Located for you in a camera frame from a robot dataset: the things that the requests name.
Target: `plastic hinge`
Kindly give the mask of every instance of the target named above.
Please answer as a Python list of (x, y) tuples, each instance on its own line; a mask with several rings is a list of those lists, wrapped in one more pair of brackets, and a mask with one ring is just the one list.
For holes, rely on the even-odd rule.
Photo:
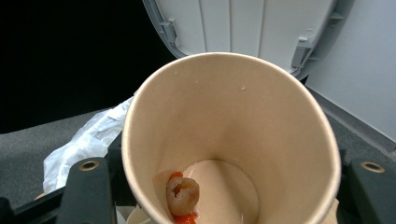
[(170, 44), (175, 44), (176, 41), (176, 32), (171, 21), (162, 21), (160, 22), (161, 27), (163, 28), (163, 32), (165, 33), (166, 39)]
[(293, 59), (291, 60), (291, 66), (297, 69), (303, 68), (312, 48), (313, 45), (311, 43), (308, 43), (304, 41), (302, 37), (299, 37), (297, 48), (294, 51)]

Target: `red sauce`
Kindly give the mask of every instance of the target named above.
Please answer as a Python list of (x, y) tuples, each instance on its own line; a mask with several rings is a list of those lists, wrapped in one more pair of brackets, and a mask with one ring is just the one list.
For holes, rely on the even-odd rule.
[(178, 216), (172, 216), (176, 224), (195, 224), (195, 219), (198, 217), (198, 215), (193, 212), (187, 216), (184, 217), (178, 217)]

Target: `open lid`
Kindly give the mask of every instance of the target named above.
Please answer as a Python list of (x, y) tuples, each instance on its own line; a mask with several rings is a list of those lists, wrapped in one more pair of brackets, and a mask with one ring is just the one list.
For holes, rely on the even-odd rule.
[(143, 2), (158, 34), (177, 58), (213, 51), (243, 53), (297, 77), (336, 0)]

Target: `food scrap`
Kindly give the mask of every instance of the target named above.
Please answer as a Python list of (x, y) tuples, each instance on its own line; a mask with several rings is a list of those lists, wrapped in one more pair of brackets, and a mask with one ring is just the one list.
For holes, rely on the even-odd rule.
[(166, 201), (176, 224), (195, 224), (194, 211), (199, 200), (199, 185), (195, 180), (183, 177), (181, 172), (171, 174), (166, 186)]

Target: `cup bottom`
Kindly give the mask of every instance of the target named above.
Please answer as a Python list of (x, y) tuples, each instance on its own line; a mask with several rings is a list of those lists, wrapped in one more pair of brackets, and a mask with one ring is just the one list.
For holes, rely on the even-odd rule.
[(199, 223), (256, 223), (259, 214), (257, 190), (239, 167), (227, 161), (199, 161), (183, 175), (200, 186), (196, 205)]

